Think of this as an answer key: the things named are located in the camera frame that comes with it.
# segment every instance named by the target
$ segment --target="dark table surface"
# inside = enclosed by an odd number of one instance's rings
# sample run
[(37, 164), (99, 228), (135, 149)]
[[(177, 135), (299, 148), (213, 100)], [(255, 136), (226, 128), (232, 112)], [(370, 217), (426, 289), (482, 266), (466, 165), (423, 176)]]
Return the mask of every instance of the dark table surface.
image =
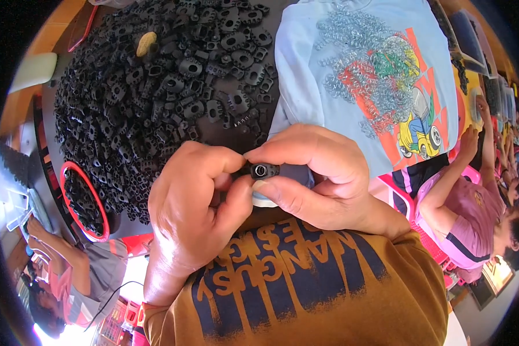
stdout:
[[(277, 29), (281, 22), (282, 12), (284, 8), (286, 8), (290, 4), (296, 3), (296, 0), (251, 1), (252, 4), (260, 2), (270, 7), (270, 13), (267, 17), (263, 19), (262, 26), (271, 33), (273, 38), (275, 38)], [(69, 53), (67, 50), (80, 37), (82, 37), (88, 18), (90, 17), (91, 11), (92, 5), (86, 3), (83, 6), (83, 9), (79, 12), (78, 16), (66, 28), (66, 30), (63, 32), (62, 36), (56, 43), (53, 52), (57, 53), (59, 57), (58, 63), (56, 65), (56, 71), (54, 73), (54, 76), (52, 77), (53, 79), (59, 80), (61, 78), (61, 75), (65, 70), (65, 67), (68, 65), (69, 60), (71, 59), (71, 53)], [(113, 11), (114, 9), (101, 6), (97, 10), (93, 22), (93, 27), (101, 23), (101, 18), (105, 14), (111, 13)], [(264, 63), (274, 64), (273, 50), (274, 44), (272, 44), (269, 47), (269, 53), (263, 60)], [(219, 80), (215, 84), (215, 89), (228, 92), (236, 89), (238, 84), (239, 82), (236, 80)], [(59, 181), (60, 168), (65, 160), (63, 158), (63, 155), (60, 153), (60, 145), (55, 140), (55, 137), (57, 135), (55, 125), (56, 121), (54, 116), (55, 93), (56, 87), (49, 87), (48, 85), (43, 85), (42, 119), (44, 122), (44, 130), (46, 135), (46, 141), (48, 143), (48, 151), (52, 161), (52, 166), (54, 167), (54, 172), (56, 173)], [(270, 94), (272, 95), (272, 99), (274, 101), (267, 107), (268, 121), (263, 128), (263, 131), (266, 133), (269, 130), (269, 124), (271, 122), (271, 118), (277, 105), (276, 100), (278, 100), (280, 95), (277, 80), (275, 81), (274, 86), (271, 88)], [(208, 142), (208, 144), (226, 146), (240, 153), (245, 153), (246, 151), (253, 149), (254, 137), (251, 135), (241, 134), (238, 128), (223, 129), (221, 122), (210, 123), (206, 118), (200, 119), (198, 121), (198, 124), (200, 127), (201, 138)], [(272, 220), (274, 222), (286, 216), (287, 214), (283, 213), (279, 208), (255, 208), (253, 215), (250, 217), (250, 219), (247, 220), (247, 222), (242, 226), (242, 228), (263, 225), (267, 220)], [(129, 220), (126, 211), (124, 211), (120, 215), (120, 217), (118, 217), (118, 219), (115, 221), (115, 223), (119, 226), (117, 231), (110, 236), (111, 239), (123, 238), (126, 236), (146, 234), (152, 232), (151, 225), (141, 224), (138, 220)]]

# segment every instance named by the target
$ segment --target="fingernail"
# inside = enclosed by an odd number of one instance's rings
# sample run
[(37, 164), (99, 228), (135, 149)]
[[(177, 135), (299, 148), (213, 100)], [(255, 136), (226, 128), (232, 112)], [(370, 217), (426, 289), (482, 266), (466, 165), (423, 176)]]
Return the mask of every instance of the fingernail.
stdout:
[(258, 153), (261, 149), (262, 149), (262, 148), (259, 147), (259, 148), (256, 148), (256, 149), (253, 149), (253, 150), (250, 150), (249, 152), (244, 153), (244, 157), (245, 157), (246, 159), (249, 159), (250, 156), (257, 155), (257, 153)]
[(262, 186), (265, 185), (268, 185), (268, 183), (264, 182), (263, 180), (258, 180), (254, 183), (254, 185), (252, 185), (252, 190), (258, 191), (259, 189), (261, 189)]

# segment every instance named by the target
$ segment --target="white container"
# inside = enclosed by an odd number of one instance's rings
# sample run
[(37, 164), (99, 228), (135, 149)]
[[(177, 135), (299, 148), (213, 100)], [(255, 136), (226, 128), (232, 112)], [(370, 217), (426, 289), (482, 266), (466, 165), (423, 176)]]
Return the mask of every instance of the white container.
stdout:
[(494, 60), (494, 55), (492, 54), (492, 49), (490, 48), (490, 44), (488, 43), (488, 39), (484, 34), (483, 27), (480, 25), (477, 18), (474, 15), (469, 13), (467, 10), (461, 10), (461, 12), (465, 12), (469, 20), (472, 20), (475, 23), (475, 31), (477, 32), (477, 36), (479, 38), (479, 44), (482, 48), (484, 54), (486, 55), (486, 59), (488, 60), (488, 64), (490, 65), (490, 69), (488, 78), (495, 79), (498, 78), (498, 68), (496, 67), (496, 61)]
[(449, 19), (458, 40), (465, 68), (488, 77), (483, 50), (480, 47), (475, 29), (471, 26), (469, 17), (465, 12), (457, 11)]

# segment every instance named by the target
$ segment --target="pile of black plastic parts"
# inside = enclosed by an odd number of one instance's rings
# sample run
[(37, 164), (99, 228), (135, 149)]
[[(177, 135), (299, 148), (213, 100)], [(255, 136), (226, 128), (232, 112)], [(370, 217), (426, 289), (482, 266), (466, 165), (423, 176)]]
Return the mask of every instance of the pile of black plastic parts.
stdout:
[[(56, 93), (57, 140), (107, 212), (149, 223), (152, 182), (182, 142), (200, 141), (201, 117), (241, 127), (256, 146), (267, 139), (259, 106), (273, 101), (277, 78), (263, 63), (273, 41), (261, 26), (269, 10), (235, 0), (148, 0), (104, 16), (76, 49)], [(149, 32), (155, 42), (138, 57)], [(240, 86), (216, 91), (220, 78)]]

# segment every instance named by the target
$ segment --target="red plastic bowl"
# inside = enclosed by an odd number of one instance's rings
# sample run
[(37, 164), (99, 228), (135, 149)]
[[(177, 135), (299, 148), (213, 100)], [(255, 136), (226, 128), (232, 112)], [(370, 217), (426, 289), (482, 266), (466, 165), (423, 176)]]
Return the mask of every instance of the red plastic bowl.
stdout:
[[(76, 171), (84, 180), (84, 182), (88, 185), (90, 188), (90, 191), (92, 192), (92, 195), (94, 196), (94, 200), (96, 204), (98, 204), (98, 208), (100, 209), (100, 213), (102, 214), (102, 218), (104, 219), (104, 234), (102, 234), (101, 237), (97, 237), (96, 234), (93, 231), (86, 230), (83, 227), (83, 224), (79, 221), (79, 217), (75, 213), (73, 209), (71, 209), (71, 201), (69, 201), (69, 198), (65, 196), (65, 171), (67, 170), (74, 170)], [(79, 167), (75, 162), (67, 161), (66, 163), (61, 166), (61, 175), (60, 175), (60, 188), (61, 192), (63, 194), (63, 200), (65, 201), (65, 204), (67, 205), (67, 208), (69, 209), (69, 213), (79, 225), (81, 230), (83, 231), (84, 235), (90, 240), (90, 241), (97, 241), (97, 242), (105, 242), (108, 241), (108, 238), (110, 237), (110, 223), (108, 222), (108, 218), (106, 216), (106, 211), (104, 210), (104, 205), (102, 204), (102, 201), (98, 197), (98, 194), (96, 190), (94, 189), (94, 186), (92, 186), (92, 183), (90, 182), (90, 179), (88, 176), (83, 172), (81, 167)]]

